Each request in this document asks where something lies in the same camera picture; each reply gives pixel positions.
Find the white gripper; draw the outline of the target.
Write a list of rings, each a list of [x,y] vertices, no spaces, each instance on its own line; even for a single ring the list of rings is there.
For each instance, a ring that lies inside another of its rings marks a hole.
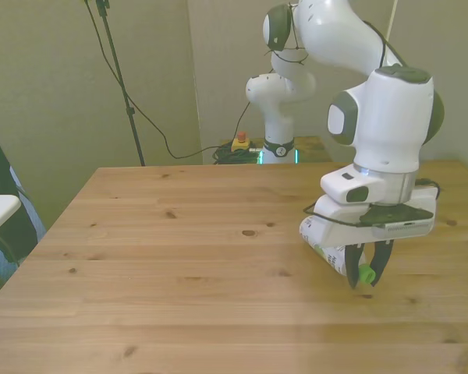
[[[346,276],[354,289],[360,278],[359,261],[365,243],[374,242],[370,268],[375,287],[391,257],[394,240],[425,236],[434,227],[438,189],[421,187],[411,199],[394,206],[337,203],[322,196],[314,205],[314,234],[321,247],[345,247]]]

